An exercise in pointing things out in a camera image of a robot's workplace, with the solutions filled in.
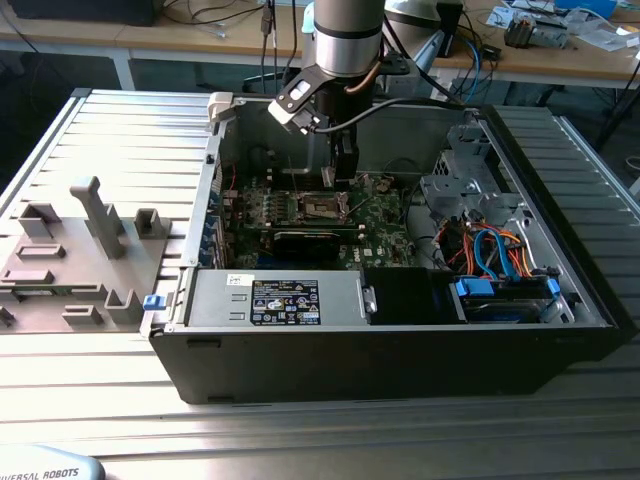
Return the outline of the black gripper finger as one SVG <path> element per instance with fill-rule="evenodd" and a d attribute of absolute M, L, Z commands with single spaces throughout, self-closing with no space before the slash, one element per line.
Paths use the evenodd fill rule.
<path fill-rule="evenodd" d="M 333 134 L 334 187 L 348 191 L 356 176 L 359 161 L 357 127 L 351 126 Z"/>

